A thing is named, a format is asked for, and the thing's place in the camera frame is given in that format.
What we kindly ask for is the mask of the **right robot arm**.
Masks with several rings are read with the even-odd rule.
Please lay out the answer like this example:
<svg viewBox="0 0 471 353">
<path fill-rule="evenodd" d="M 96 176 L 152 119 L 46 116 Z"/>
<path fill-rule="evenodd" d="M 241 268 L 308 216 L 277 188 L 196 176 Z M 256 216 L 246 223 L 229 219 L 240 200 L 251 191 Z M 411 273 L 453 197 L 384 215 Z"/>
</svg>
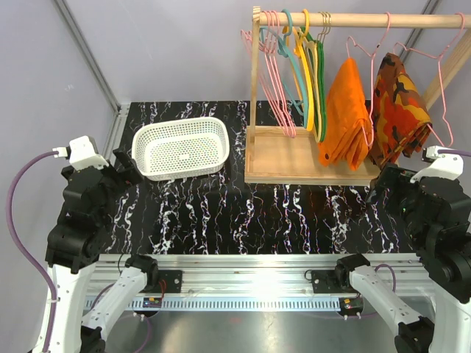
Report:
<svg viewBox="0 0 471 353">
<path fill-rule="evenodd" d="M 338 260 L 334 282 L 355 290 L 394 334 L 398 352 L 470 351 L 470 197 L 458 180 L 412 179 L 410 170 L 388 163 L 372 180 L 368 201 L 389 192 L 386 208 L 406 223 L 411 244 L 433 282 L 435 319 L 412 310 L 376 274 L 362 254 Z"/>
</svg>

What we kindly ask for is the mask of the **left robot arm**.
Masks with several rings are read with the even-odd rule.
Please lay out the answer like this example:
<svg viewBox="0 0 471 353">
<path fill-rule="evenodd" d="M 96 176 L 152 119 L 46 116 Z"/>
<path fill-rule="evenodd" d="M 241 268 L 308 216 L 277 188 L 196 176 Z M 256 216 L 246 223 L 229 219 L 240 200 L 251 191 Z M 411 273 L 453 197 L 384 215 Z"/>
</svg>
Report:
<svg viewBox="0 0 471 353">
<path fill-rule="evenodd" d="M 49 278 L 46 308 L 34 352 L 103 352 L 111 329 L 132 299 L 157 288 L 157 260 L 135 254 L 88 314 L 85 297 L 99 256 L 113 228 L 116 200 L 143 181 L 136 162 L 114 150 L 122 170 L 93 158 L 86 168 L 66 166 L 67 185 L 57 223 L 47 237 Z"/>
</svg>

